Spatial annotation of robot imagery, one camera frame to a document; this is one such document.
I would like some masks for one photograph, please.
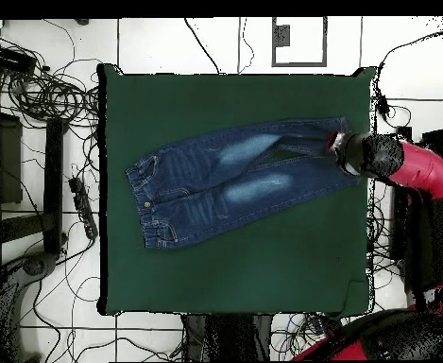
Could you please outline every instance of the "power strip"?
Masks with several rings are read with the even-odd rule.
[[[0,46],[0,68],[32,76],[35,66],[34,58]]]
[[[83,182],[78,178],[72,178],[68,181],[70,190],[74,195],[74,204],[77,209],[80,218],[83,221],[85,227],[85,234],[87,238],[94,240],[98,237],[98,230],[94,221],[94,214],[90,207],[89,197]]]

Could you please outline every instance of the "floor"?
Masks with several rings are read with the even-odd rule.
[[[304,49],[290,54],[277,52],[277,60],[319,61],[320,50],[312,42],[321,41],[321,19],[279,17],[278,25],[290,24],[292,45]],[[102,62],[119,65],[124,73],[177,73],[212,74],[215,69],[203,53],[193,33],[178,19],[122,19],[91,20],[80,26],[75,20],[10,21],[0,30],[0,37],[41,53],[52,71],[69,61],[65,74],[83,82],[87,89],[95,86],[95,67]],[[191,26],[221,73],[227,74],[338,74],[350,75],[360,66],[377,66],[393,47],[408,43],[426,34],[443,28],[443,17],[328,17],[327,66],[326,67],[271,67],[271,17],[229,17],[213,19],[189,19]],[[410,125],[414,140],[424,131],[443,129],[443,36],[406,46],[391,53],[381,75],[380,87],[394,106],[403,106],[411,111]],[[9,106],[9,99],[1,95],[1,106]],[[405,124],[408,113],[395,108],[392,125]],[[393,129],[378,118],[379,133]],[[88,128],[79,128],[76,134],[85,137]],[[38,209],[43,207],[44,156],[35,150],[44,148],[44,133],[38,129],[24,130],[22,179]],[[84,164],[82,141],[73,132],[65,135],[64,174],[71,177],[79,165]],[[94,151],[91,158],[97,162]],[[89,186],[92,208],[98,212],[98,176],[93,170],[85,175]],[[388,217],[390,191],[384,185],[376,187],[375,199],[381,212]],[[68,229],[78,221],[68,185],[63,192],[63,227]],[[21,204],[3,205],[0,218],[20,216],[32,212],[27,197]],[[81,224],[74,225],[69,234],[68,254],[85,248],[88,240]],[[0,261],[6,262],[41,239],[41,235],[9,242],[0,247]],[[78,362],[142,361],[152,356],[148,350],[170,354],[181,340],[182,325],[179,316],[149,313],[123,313],[117,317],[102,317],[95,307],[99,294],[99,246],[80,258],[57,268],[43,281],[38,312],[53,325],[61,327],[60,344],[49,361],[71,362],[66,353],[70,334],[75,330],[75,349]],[[386,266],[377,258],[379,266]],[[64,280],[66,272],[68,282]],[[376,304],[381,308],[405,306],[402,282],[397,268],[380,269],[374,277]],[[32,285],[22,305],[21,334],[28,352],[40,352],[43,360],[57,342],[57,333],[44,325],[32,313],[31,306],[38,293],[38,285]],[[76,298],[74,292],[82,299]],[[300,316],[277,315],[273,330],[293,329]],[[283,360],[290,354],[286,351],[285,335],[274,335],[271,358]],[[86,347],[110,343],[111,345]],[[134,347],[141,345],[147,350]],[[159,360],[156,356],[149,361]]]

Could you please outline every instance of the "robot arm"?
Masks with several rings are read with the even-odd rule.
[[[408,256],[413,253],[416,272],[406,277],[408,309],[360,318],[293,360],[443,357],[443,159],[387,135],[336,132],[328,148],[347,173],[391,181],[417,194],[423,207],[412,235],[419,244],[410,247]],[[424,303],[419,310],[416,288]]]
[[[443,159],[431,150],[387,135],[336,132],[329,149],[352,175],[389,179],[443,199]]]

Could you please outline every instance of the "green mat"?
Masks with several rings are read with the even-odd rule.
[[[355,77],[122,75],[106,64],[97,72],[100,313],[366,312],[366,181],[166,251],[144,248],[125,170],[156,147],[236,125],[344,115],[351,130],[368,131],[374,69]]]

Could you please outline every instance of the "jeans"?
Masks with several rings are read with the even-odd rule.
[[[327,150],[336,131],[347,131],[345,118],[289,119],[217,130],[148,153],[126,171],[145,247],[191,246],[355,185]],[[281,151],[291,157],[277,159]]]

